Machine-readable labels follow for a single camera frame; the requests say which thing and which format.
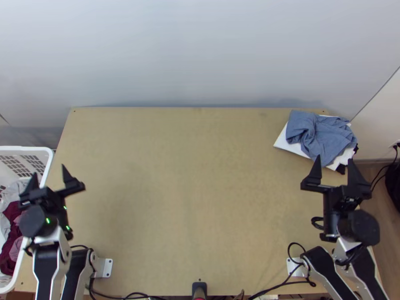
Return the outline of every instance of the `metal bracket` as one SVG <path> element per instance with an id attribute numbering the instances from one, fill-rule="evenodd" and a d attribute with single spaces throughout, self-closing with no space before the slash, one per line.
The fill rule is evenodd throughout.
<path id="1" fill-rule="evenodd" d="M 301 259 L 300 257 L 293 257 L 293 260 L 295 262 L 302 262 L 303 264 L 306 264 L 306 262 Z M 286 267 L 287 267 L 287 274 L 289 275 L 296 267 L 298 266 L 297 263 L 294 263 L 289 257 L 286 258 Z M 302 265 L 299 267 L 292 275 L 292 277 L 307 277 L 309 273 L 309 270 L 307 267 Z"/>
<path id="2" fill-rule="evenodd" d="M 93 278 L 108 278 L 113 270 L 113 260 L 111 258 L 97 257 L 95 252 L 90 256 L 91 265 L 94 268 Z"/>

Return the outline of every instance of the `black cable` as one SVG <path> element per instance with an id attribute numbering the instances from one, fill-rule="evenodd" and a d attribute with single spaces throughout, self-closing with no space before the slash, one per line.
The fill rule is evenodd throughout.
<path id="1" fill-rule="evenodd" d="M 85 245 L 73 245 L 73 246 L 71 246 L 70 248 L 72 249 L 72 248 L 78 248 L 78 247 L 85 248 L 85 249 L 89 249 L 89 247 L 87 247 L 87 246 L 85 246 Z"/>
<path id="2" fill-rule="evenodd" d="M 292 261 L 292 262 L 294 262 L 295 264 L 297 264 L 297 265 L 304 265 L 301 261 L 295 261 L 293 258 L 292 258 L 292 256 L 291 256 L 291 247 L 293 246 L 293 245 L 297 245 L 297 246 L 299 246 L 302 250 L 303 250 L 303 253 L 304 252 L 306 252 L 306 249 L 304 249 L 304 247 L 302 246 L 302 245 L 300 245 L 298 242 L 291 242 L 290 244 L 289 244 L 289 246 L 287 246 L 287 255 L 289 256 L 289 259 Z"/>
<path id="3" fill-rule="evenodd" d="M 321 216 L 313 216 L 311 218 L 311 224 L 312 224 L 312 226 L 314 226 L 318 230 L 324 230 L 324 226 L 317 223 L 317 222 L 320 222 L 320 221 L 323 221 L 323 220 L 324 220 L 324 218 L 321 217 Z"/>
<path id="4" fill-rule="evenodd" d="M 289 276 L 284 280 L 284 282 L 282 282 L 282 283 L 280 283 L 280 284 L 277 284 L 277 285 L 275 285 L 275 286 L 273 286 L 273 287 L 271 287 L 271 288 L 268 288 L 268 289 L 264 289 L 264 290 L 262 290 L 262 291 L 259 291 L 258 293 L 256 293 L 256 294 L 250 296 L 250 297 L 248 298 L 248 300 L 253 300 L 253 299 L 257 298 L 257 297 L 260 297 L 260 296 L 262 296 L 262 295 L 264 295 L 264 294 L 266 294 L 266 293 L 269 293 L 269 292 L 272 291 L 272 290 L 275 290 L 275 289 L 280 288 L 280 287 L 283 287 L 283 286 L 296 285 L 296 284 L 309 284 L 309 285 L 312 286 L 312 287 L 316 287 L 316 286 L 317 286 L 316 283 L 310 281 L 310 279 L 309 279 L 308 277 L 306 278 L 305 281 L 293 281 L 293 282 L 288 282 L 288 280 L 292 277 L 293 273 L 294 273 L 298 268 L 300 268 L 302 265 L 303 265 L 303 264 L 299 264 L 298 266 L 296 266 L 296 267 L 293 269 L 293 271 L 290 272 Z"/>
<path id="5" fill-rule="evenodd" d="M 317 286 L 317 284 L 316 284 L 315 282 L 312 282 L 308 276 L 305 278 L 304 281 L 293 281 L 293 282 L 288 282 L 288 280 L 292 277 L 292 275 L 296 272 L 296 270 L 297 270 L 298 268 L 304 266 L 304 263 L 298 262 L 298 261 L 294 261 L 293 258 L 291 257 L 291 255 L 290 255 L 290 248 L 291 248 L 291 246 L 293 246 L 293 245 L 298 245 L 298 246 L 300 246 L 301 249 L 303 249 L 304 252 L 306 252 L 306 250 L 304 249 L 304 247 L 303 247 L 302 245 L 300 245 L 298 242 L 291 242 L 291 243 L 289 244 L 289 246 L 287 247 L 287 254 L 289 255 L 289 258 L 291 259 L 291 261 L 294 262 L 295 264 L 297 264 L 297 266 L 293 269 L 293 271 L 291 271 L 291 272 L 289 273 L 289 276 L 288 276 L 282 283 L 277 284 L 277 285 L 275 285 L 275 286 L 273 286 L 273 287 L 271 287 L 271 288 L 268 288 L 268 289 L 264 289 L 264 290 L 262 290 L 262 291 L 259 291 L 258 293 L 256 293 L 256 294 L 250 296 L 250 297 L 248 298 L 248 300 L 253 300 L 253 299 L 257 298 L 257 297 L 260 297 L 260 296 L 262 296 L 262 295 L 264 295 L 264 294 L 266 294 L 266 293 L 269 293 L 269 292 L 272 291 L 272 290 L 278 289 L 278 288 L 283 287 L 283 286 L 296 285 L 296 284 L 309 284 L 309 285 L 312 286 L 313 288 Z"/>
<path id="6" fill-rule="evenodd" d="M 89 281 L 89 286 L 86 286 L 86 288 L 89 290 L 89 295 L 90 295 L 90 298 L 92 300 L 96 300 L 94 295 L 98 295 L 98 296 L 101 296 L 101 297 L 104 297 L 104 298 L 114 299 L 114 300 L 130 300 L 130 299 L 146 299 L 146 298 L 154 298 L 154 299 L 158 299 L 158 300 L 166 300 L 166 299 L 164 299 L 162 297 L 149 296 L 149 295 L 147 295 L 145 293 L 138 292 L 138 291 L 132 292 L 132 293 L 128 294 L 125 297 L 116 297 L 116 296 L 106 295 L 106 294 L 103 294 L 103 293 L 93 289 L 93 282 L 94 281 L 95 281 L 95 278 L 91 278 L 90 281 Z M 140 296 L 139 297 L 130 297 L 132 295 L 140 295 Z"/>
<path id="7" fill-rule="evenodd" d="M 133 295 L 141 295 L 142 297 L 135 297 L 135 299 L 142 299 L 143 297 L 148 298 L 149 296 L 147 296 L 146 294 L 142 293 L 142 292 L 131 292 L 130 294 L 128 294 L 127 296 L 125 296 L 125 298 L 123 300 L 127 300 L 127 299 L 131 299 L 130 296 Z"/>
<path id="8" fill-rule="evenodd" d="M 385 176 L 386 176 L 386 174 L 383 174 L 381 177 L 379 177 L 379 179 L 375 182 L 375 184 L 371 188 L 371 193 L 375 190 L 375 187 L 377 186 L 377 183 Z"/>
<path id="9" fill-rule="evenodd" d="M 381 173 L 381 171 L 382 171 L 384 168 L 388 168 L 388 167 L 390 167 L 390 166 L 392 166 L 393 164 L 396 163 L 397 156 L 399 155 L 399 152 L 398 152 L 398 145 L 393 145 L 393 149 L 396 150 L 396 156 L 394 157 L 393 162 L 390 163 L 390 164 L 388 164 L 388 165 L 383 166 L 382 168 L 380 168 L 380 170 L 378 171 L 378 173 L 376 173 L 375 178 L 371 181 L 371 186 L 373 185 L 373 187 L 372 187 L 372 189 L 371 189 L 371 192 L 374 190 L 374 188 L 375 188 L 375 186 L 377 185 L 377 183 L 378 183 L 383 177 L 386 176 L 386 174 L 382 175 L 382 176 L 375 182 L 375 184 L 374 184 L 374 181 L 378 178 L 378 176 L 379 176 L 379 174 Z"/>
<path id="10" fill-rule="evenodd" d="M 355 261 L 360 256 L 361 252 L 363 252 L 365 249 L 366 249 L 366 246 L 361 246 L 360 248 L 354 250 L 354 252 L 347 259 L 345 259 L 343 261 L 336 259 L 334 262 L 338 266 L 348 266 L 353 261 Z"/>

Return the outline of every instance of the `black bag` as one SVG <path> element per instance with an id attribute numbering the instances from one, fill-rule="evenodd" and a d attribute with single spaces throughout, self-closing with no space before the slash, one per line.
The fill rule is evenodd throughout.
<path id="1" fill-rule="evenodd" d="M 387 168 L 384 184 L 394 206 L 400 212 L 400 163 L 396 162 Z"/>

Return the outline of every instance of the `white wall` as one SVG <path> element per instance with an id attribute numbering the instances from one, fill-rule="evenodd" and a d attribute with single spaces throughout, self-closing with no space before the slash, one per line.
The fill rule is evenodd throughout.
<path id="1" fill-rule="evenodd" d="M 400 64 L 398 0 L 0 2 L 0 113 L 323 107 L 351 118 Z"/>
<path id="2" fill-rule="evenodd" d="M 358 160 L 394 158 L 400 140 L 400 70 L 351 121 L 358 139 Z"/>

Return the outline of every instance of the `wooden floor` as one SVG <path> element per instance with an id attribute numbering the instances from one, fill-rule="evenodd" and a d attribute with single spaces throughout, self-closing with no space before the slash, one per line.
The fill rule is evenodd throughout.
<path id="1" fill-rule="evenodd" d="M 358 168 L 371 181 L 381 165 L 363 165 Z M 382 284 L 390 299 L 400 298 L 400 212 L 395 208 L 382 179 L 372 193 L 372 199 L 361 203 L 361 208 L 379 222 L 380 243 L 373 247 Z"/>

